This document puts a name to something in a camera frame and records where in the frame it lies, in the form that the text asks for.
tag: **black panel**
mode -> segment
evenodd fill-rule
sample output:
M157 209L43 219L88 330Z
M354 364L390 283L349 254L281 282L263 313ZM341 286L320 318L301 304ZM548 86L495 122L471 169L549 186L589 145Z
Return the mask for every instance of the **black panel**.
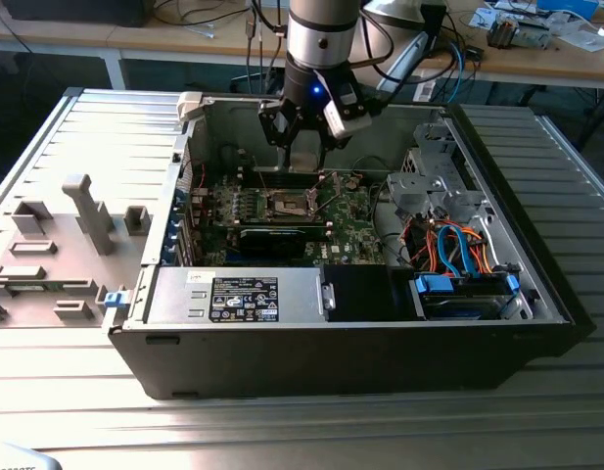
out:
M389 270L381 264L326 264L326 283L332 284L336 309L329 321L403 321L416 318L409 293L412 271Z
M154 0L4 0L15 20L142 26Z
M178 330L110 335L147 395L254 398L497 387L528 361L578 340L571 325Z

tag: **motherboard chip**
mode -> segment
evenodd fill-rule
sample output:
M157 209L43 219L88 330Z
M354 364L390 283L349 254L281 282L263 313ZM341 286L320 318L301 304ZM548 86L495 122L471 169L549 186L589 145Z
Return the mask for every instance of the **motherboard chip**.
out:
M308 214L304 193L274 193L271 197L271 203L275 216L295 215L306 217Z

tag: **gray floor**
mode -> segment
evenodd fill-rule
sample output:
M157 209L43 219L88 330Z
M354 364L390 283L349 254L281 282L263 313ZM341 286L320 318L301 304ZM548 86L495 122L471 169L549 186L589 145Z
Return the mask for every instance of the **gray floor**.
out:
M110 85L101 60L28 54L18 54L15 59L19 73L0 72L0 181L58 101L65 85L98 88ZM128 61L129 81L134 89L228 92L230 79L244 72L243 67ZM488 99L490 104L515 106L527 88L497 84L488 95L488 84L479 83L471 90L468 85L463 85L465 88L461 88L456 101L482 104ZM246 88L243 82L239 91L245 92ZM407 93L411 91L404 91L404 99L408 98ZM581 131L589 105L589 96L560 87L537 92L530 102L531 108L552 118L572 142ZM604 179L604 124L583 155Z

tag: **table leg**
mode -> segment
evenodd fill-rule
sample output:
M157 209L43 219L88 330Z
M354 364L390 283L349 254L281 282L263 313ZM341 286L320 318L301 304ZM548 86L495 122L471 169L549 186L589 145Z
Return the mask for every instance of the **table leg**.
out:
M121 58L118 49L105 49L101 54L106 63L108 77L114 90L126 90L129 88L125 62Z

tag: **red wire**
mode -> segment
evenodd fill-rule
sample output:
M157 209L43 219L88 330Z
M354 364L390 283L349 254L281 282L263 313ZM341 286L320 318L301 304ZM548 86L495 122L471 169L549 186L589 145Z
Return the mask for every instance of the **red wire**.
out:
M202 189L202 186L204 186L205 179L206 179L206 166L204 164L202 164L202 181L200 181L200 185L197 187L197 189Z

